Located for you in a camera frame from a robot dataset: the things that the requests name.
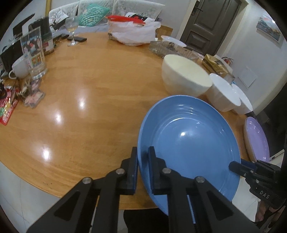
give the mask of white tile floor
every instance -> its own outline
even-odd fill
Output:
[[[0,205],[10,222],[19,231],[27,229],[59,198],[20,179],[0,162]],[[123,210],[119,211],[118,230],[126,228]]]
[[[281,165],[282,158],[275,161]],[[20,179],[0,162],[0,205],[19,233],[25,233],[59,198],[45,193]],[[255,220],[258,199],[249,192],[245,178],[240,179],[232,203],[251,221]],[[123,211],[119,212],[119,233],[126,233]]]

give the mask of door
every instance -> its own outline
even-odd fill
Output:
[[[181,36],[188,49],[215,55],[240,7],[240,0],[200,0]]]

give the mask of smartphone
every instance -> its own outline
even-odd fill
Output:
[[[62,39],[62,40],[66,39],[66,38],[68,38],[68,37],[69,37],[69,34],[63,33],[63,34],[61,35],[61,39]]]
[[[79,36],[74,36],[74,40],[75,40],[75,41],[78,41],[78,42],[84,42],[84,41],[87,40],[87,38],[79,37]]]

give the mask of white bowl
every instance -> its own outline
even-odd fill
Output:
[[[239,115],[244,115],[246,113],[252,112],[253,107],[244,92],[237,85],[231,85],[241,100],[241,105],[239,107],[235,107],[234,111]]]
[[[206,92],[211,104],[221,112],[227,112],[241,105],[239,96],[232,86],[217,74],[210,74],[212,87]]]
[[[186,44],[183,43],[182,41],[175,39],[171,36],[161,36],[162,41],[169,41],[169,42],[174,42],[175,44],[181,46],[181,47],[186,47]]]
[[[175,54],[164,57],[162,79],[166,90],[172,95],[197,97],[212,86],[212,81],[203,68],[195,62]]]

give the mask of person's leg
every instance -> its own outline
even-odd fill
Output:
[[[279,219],[279,217],[281,216],[283,210],[285,209],[285,206],[283,206],[272,218],[270,224],[269,224],[269,228],[273,227],[273,225],[276,223],[276,221]]]
[[[168,216],[160,209],[125,210],[128,233],[168,233]]]

